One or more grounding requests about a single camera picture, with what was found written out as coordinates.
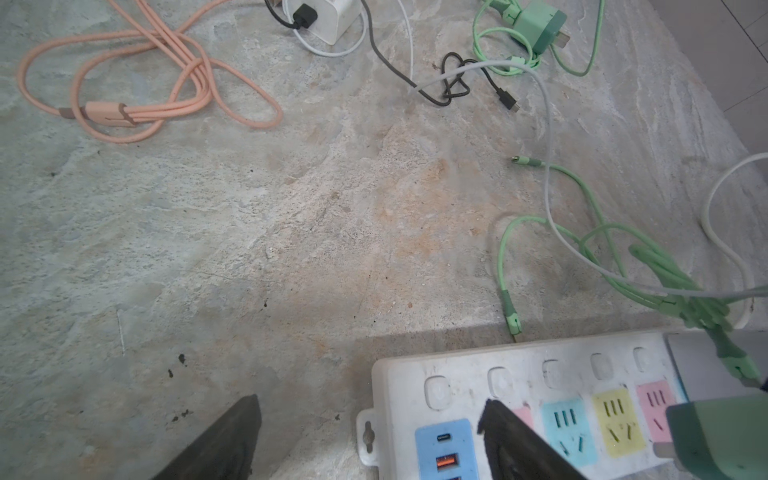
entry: green cable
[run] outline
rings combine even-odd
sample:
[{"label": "green cable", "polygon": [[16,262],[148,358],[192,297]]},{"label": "green cable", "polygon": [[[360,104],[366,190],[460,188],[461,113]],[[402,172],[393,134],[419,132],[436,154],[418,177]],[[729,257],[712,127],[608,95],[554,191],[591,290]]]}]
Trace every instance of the green cable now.
[{"label": "green cable", "polygon": [[[523,63],[531,68],[537,68],[539,63],[541,62],[541,56],[536,55],[533,52],[533,47],[531,46],[531,42],[529,42],[528,39],[524,37],[519,31],[514,30],[513,28],[494,27],[494,28],[488,28],[478,33],[478,30],[477,30],[478,20],[480,19],[482,14],[485,13],[485,10],[488,9],[491,3],[493,3],[493,1],[494,0],[485,0],[482,7],[480,7],[480,9],[478,10],[477,15],[475,15],[475,20],[472,22],[472,37],[473,37],[472,50],[474,51],[475,56],[478,58],[479,61],[488,60],[488,57],[485,56],[482,49],[480,48],[480,39],[485,37],[486,35],[490,35],[491,33],[503,31],[503,32],[509,33],[515,40],[519,41],[525,47],[525,50],[528,52],[528,60],[523,59]],[[515,5],[518,5],[518,3],[515,0],[512,0],[512,2]],[[520,70],[519,68],[508,68],[505,70],[499,67],[488,67],[488,69],[494,72],[495,74],[502,75],[504,77],[519,75],[523,72],[523,70]]]},{"label": "green cable", "polygon": [[[543,164],[540,160],[528,157],[514,157],[512,158],[512,161],[516,164],[530,165],[532,167],[540,167]],[[559,165],[550,165],[550,168],[567,175],[578,184],[581,191],[584,193],[584,196],[587,198],[587,203],[596,216],[598,226],[583,237],[579,237],[565,227],[555,224],[562,234],[578,245],[582,255],[587,257],[592,263],[595,263],[598,266],[600,265],[594,252],[587,247],[587,242],[593,237],[602,234],[608,243],[611,257],[616,263],[621,276],[626,278],[626,269],[624,268],[624,264],[621,261],[614,241],[611,238],[611,230],[623,231],[629,233],[641,242],[631,245],[629,251],[633,257],[641,261],[654,272],[663,286],[681,290],[701,290],[696,282],[680,269],[672,256],[654,242],[648,235],[640,232],[634,227],[629,227],[621,223],[607,223],[591,188],[578,175]],[[518,225],[525,222],[547,224],[547,219],[543,217],[524,216],[515,218],[510,222],[502,235],[496,262],[498,285],[502,291],[502,307],[509,326],[509,332],[513,335],[513,338],[514,335],[518,335],[521,332],[521,327],[517,311],[512,305],[511,297],[504,280],[504,254],[510,233]],[[760,385],[760,372],[757,370],[754,362],[742,349],[733,344],[727,335],[727,332],[733,329],[727,319],[728,313],[730,312],[727,304],[731,303],[733,300],[707,297],[682,297],[679,295],[652,295],[650,293],[642,292],[628,283],[615,280],[608,276],[603,275],[603,278],[628,299],[653,310],[658,310],[665,315],[680,318],[689,328],[698,327],[705,329],[717,347],[718,357],[720,357],[721,362],[726,366],[731,375],[741,380],[744,385]]]},{"label": "green cable", "polygon": [[598,24],[594,28],[592,56],[589,58],[589,63],[587,64],[587,67],[584,69],[584,71],[575,71],[573,68],[568,67],[560,58],[560,55],[558,55],[558,51],[554,49],[554,45],[549,45],[549,48],[552,50],[552,54],[554,55],[554,59],[557,60],[563,70],[569,74],[576,75],[577,77],[584,77],[592,69],[592,65],[594,65],[594,60],[598,57],[598,50],[600,49],[600,32],[603,29],[603,10],[605,10],[605,0],[600,0],[600,6],[598,7]]}]

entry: black cable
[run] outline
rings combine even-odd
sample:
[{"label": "black cable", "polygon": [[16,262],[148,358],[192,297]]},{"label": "black cable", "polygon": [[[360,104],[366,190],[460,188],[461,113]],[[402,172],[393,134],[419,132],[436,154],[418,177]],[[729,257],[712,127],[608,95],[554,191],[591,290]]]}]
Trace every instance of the black cable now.
[{"label": "black cable", "polygon": [[[379,51],[379,49],[376,47],[376,41],[373,39],[373,17],[371,16],[371,9],[368,7],[368,2],[366,0],[360,0],[362,2],[362,7],[366,10],[366,15],[368,16],[368,33],[371,40],[371,48],[373,48],[373,53],[376,54],[377,57],[379,57],[379,60],[382,61],[386,67],[392,71],[395,75],[400,77],[402,80],[404,80],[407,84],[409,84],[412,87],[416,87],[415,83],[413,83],[413,80],[406,77],[400,70],[394,67],[391,63],[389,63],[389,60],[384,58],[384,55],[382,55],[382,52]],[[447,54],[445,54],[445,57],[442,58],[442,65],[440,67],[440,70],[442,73],[445,73],[445,62],[450,58],[456,58],[459,61],[459,67],[462,67],[468,63],[476,63],[477,60],[474,58],[467,58],[466,60],[462,58],[461,55],[454,51],[450,51]],[[506,90],[503,90],[499,88],[499,86],[491,79],[491,75],[488,73],[488,71],[485,68],[482,68],[483,73],[485,73],[485,77],[488,79],[488,82],[491,84],[494,90],[496,90],[496,94],[498,95],[498,99],[503,103],[503,105],[507,108],[507,110],[512,110],[513,108],[515,111],[519,109],[519,106],[517,105],[517,100],[515,100],[514,97],[512,97]],[[448,82],[448,79],[443,80],[443,84],[445,85],[445,90],[442,92],[443,98],[445,98],[445,101],[436,100],[433,97],[431,97],[429,94],[427,94],[423,90],[419,90],[419,93],[422,94],[424,98],[431,101],[433,104],[437,105],[438,107],[447,107],[451,104],[451,101],[454,98],[457,97],[463,97],[465,95],[469,95],[469,86],[462,80],[462,76],[464,75],[464,72],[458,74],[455,76],[453,81],[450,83]],[[454,94],[451,92],[451,88],[455,84],[460,84],[462,87],[464,87],[465,91],[460,92],[458,94]]]},{"label": "black cable", "polygon": [[288,23],[288,22],[286,22],[285,20],[283,20],[282,18],[280,18],[280,17],[278,16],[278,14],[275,12],[275,9],[274,9],[274,8],[272,8],[272,2],[271,2],[271,0],[264,0],[264,3],[266,3],[266,7],[267,7],[267,8],[270,10],[270,13],[271,13],[271,14],[272,14],[272,16],[275,18],[275,20],[277,20],[278,22],[280,22],[280,24],[281,24],[283,27],[288,27],[288,28],[291,28],[291,29],[293,29],[293,30],[298,30],[298,29],[299,29],[299,27],[300,27],[300,26],[299,26],[299,24],[298,24],[298,23],[296,23],[296,22],[294,22],[294,23]]},{"label": "black cable", "polygon": [[[379,49],[376,47],[376,41],[373,40],[373,17],[371,16],[371,9],[368,8],[368,3],[366,2],[366,0],[360,0],[360,1],[362,2],[362,7],[366,10],[366,15],[368,16],[368,25],[369,25],[368,33],[371,39],[371,48],[373,48],[373,53],[375,53],[376,56],[379,57],[379,60],[381,60],[382,63],[386,65],[386,67],[389,70],[392,71],[392,73],[394,73],[398,77],[405,80],[410,86],[415,87],[416,84],[413,83],[413,81],[410,78],[406,77],[400,70],[395,68],[391,63],[389,63],[389,61],[386,58],[384,58],[384,55],[382,55],[382,52],[380,52]],[[447,101],[440,101],[430,97],[429,94],[427,94],[423,90],[419,90],[419,93],[422,94],[424,98],[431,101],[433,104],[437,105],[438,107],[447,107],[451,104],[450,98]]]}]

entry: tiled wall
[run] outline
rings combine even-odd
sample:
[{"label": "tiled wall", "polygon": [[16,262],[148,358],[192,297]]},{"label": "tiled wall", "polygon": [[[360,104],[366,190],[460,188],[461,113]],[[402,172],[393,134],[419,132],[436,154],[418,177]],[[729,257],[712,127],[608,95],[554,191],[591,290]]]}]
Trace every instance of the tiled wall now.
[{"label": "tiled wall", "polygon": [[[751,153],[768,151],[768,0],[650,0]],[[758,162],[768,179],[768,162]]]}]

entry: white cable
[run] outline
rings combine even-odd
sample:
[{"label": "white cable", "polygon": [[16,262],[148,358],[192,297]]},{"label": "white cable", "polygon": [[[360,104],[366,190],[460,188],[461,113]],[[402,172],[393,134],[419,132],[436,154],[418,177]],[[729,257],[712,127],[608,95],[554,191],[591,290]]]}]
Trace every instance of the white cable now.
[{"label": "white cable", "polygon": [[609,276],[610,278],[619,280],[624,283],[629,283],[630,285],[634,285],[654,293],[667,293],[672,295],[696,296],[696,297],[708,297],[708,298],[727,298],[727,299],[735,299],[735,300],[741,300],[741,299],[746,299],[754,296],[759,296],[760,294],[763,294],[763,296],[765,296],[766,293],[768,293],[767,291],[765,291],[765,289],[761,289],[757,291],[739,290],[736,292],[709,292],[704,290],[681,290],[676,288],[666,288],[666,287],[657,286],[657,285],[646,285],[644,283],[640,283],[635,280],[629,280],[627,278],[624,278],[620,275],[617,275],[616,273],[611,272],[610,270],[606,270],[602,266],[599,266],[596,263],[592,263],[587,257],[579,253],[578,250],[573,248],[573,246],[570,245],[565,238],[563,238],[563,236],[560,234],[557,227],[555,226],[554,220],[552,220],[552,212],[550,210],[550,205],[549,205],[549,177],[550,177],[549,164],[551,163],[552,152],[553,152],[552,150],[552,106],[549,103],[549,93],[547,92],[547,88],[544,85],[544,81],[541,79],[541,77],[538,76],[538,74],[536,74],[536,72],[531,67],[527,65],[520,65],[519,63],[511,60],[479,61],[477,63],[464,65],[463,67],[456,68],[455,70],[447,71],[446,73],[438,77],[435,77],[432,80],[426,81],[421,85],[416,85],[414,88],[409,90],[409,94],[413,94],[413,92],[423,90],[429,85],[437,83],[445,78],[454,77],[457,74],[463,73],[465,71],[474,70],[476,68],[483,68],[483,67],[519,68],[531,74],[534,80],[536,80],[536,84],[541,89],[541,94],[544,96],[544,103],[545,103],[545,110],[546,110],[545,123],[547,125],[547,130],[545,132],[545,141],[546,141],[547,148],[545,153],[545,172],[544,172],[544,206],[547,212],[547,221],[549,223],[549,227],[554,232],[554,235],[561,241],[563,245],[565,245],[566,248],[568,248],[571,251],[571,253],[573,253],[576,257],[578,257],[579,260],[583,261],[590,268],[597,270],[598,272],[602,273],[605,276]]},{"label": "white cable", "polygon": [[[741,168],[743,165],[751,164],[754,161],[758,160],[765,160],[768,158],[768,153],[765,154],[757,154],[752,155],[751,157],[747,157],[738,164],[733,165],[731,168],[729,168],[720,178],[717,179],[715,184],[712,186],[712,190],[710,190],[710,194],[707,195],[707,199],[704,201],[704,204],[701,206],[701,227],[704,228],[704,233],[707,235],[707,237],[712,240],[712,243],[717,245],[718,248],[720,248],[723,253],[726,254],[728,258],[730,258],[736,266],[739,267],[739,270],[741,271],[741,278],[744,283],[744,288],[754,288],[755,287],[755,277],[752,274],[752,270],[750,269],[750,266],[746,264],[743,258],[739,257],[738,253],[734,252],[729,246],[723,242],[720,237],[717,236],[715,231],[712,229],[712,224],[710,223],[710,205],[712,204],[712,199],[715,196],[715,192],[720,187],[720,184],[723,183],[723,180],[728,178],[734,171],[736,171],[738,168]],[[750,298],[744,303],[744,311],[741,313],[741,317],[739,318],[739,321],[733,324],[734,328],[742,329],[748,322],[750,321],[750,317],[752,316],[752,309],[754,308],[755,299]]]},{"label": "white cable", "polygon": [[[288,2],[287,0],[283,0],[283,13],[285,13],[288,18],[292,18],[291,14],[288,13],[288,11],[289,11]],[[368,21],[366,20],[366,16],[363,15],[362,12],[360,12],[360,18],[362,19],[362,34],[360,34],[360,38],[357,39],[355,44],[351,48],[345,51],[332,52],[332,51],[318,50],[317,48],[314,48],[312,45],[306,43],[306,40],[304,40],[304,37],[301,36],[298,30],[294,30],[293,34],[296,36],[296,38],[299,39],[299,41],[301,42],[301,45],[304,45],[304,48],[311,51],[315,55],[320,55],[321,57],[328,57],[328,58],[343,57],[344,55],[350,54],[353,51],[355,51],[360,46],[362,41],[366,38],[366,33],[368,33]]]},{"label": "white cable", "polygon": [[406,31],[408,31],[408,43],[411,45],[411,66],[408,70],[408,78],[413,80],[413,34],[411,33],[411,22],[408,21],[408,12],[406,12],[406,6],[402,4],[402,0],[397,0],[402,10],[402,17],[406,20]]}]

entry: yellow outlet panel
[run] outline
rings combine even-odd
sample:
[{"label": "yellow outlet panel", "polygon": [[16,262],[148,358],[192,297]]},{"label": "yellow outlet panel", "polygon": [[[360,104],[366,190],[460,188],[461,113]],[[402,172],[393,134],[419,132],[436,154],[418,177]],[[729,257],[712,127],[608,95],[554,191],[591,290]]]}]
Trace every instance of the yellow outlet panel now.
[{"label": "yellow outlet panel", "polygon": [[598,393],[592,396],[592,403],[611,457],[623,457],[645,448],[643,433],[627,389]]}]

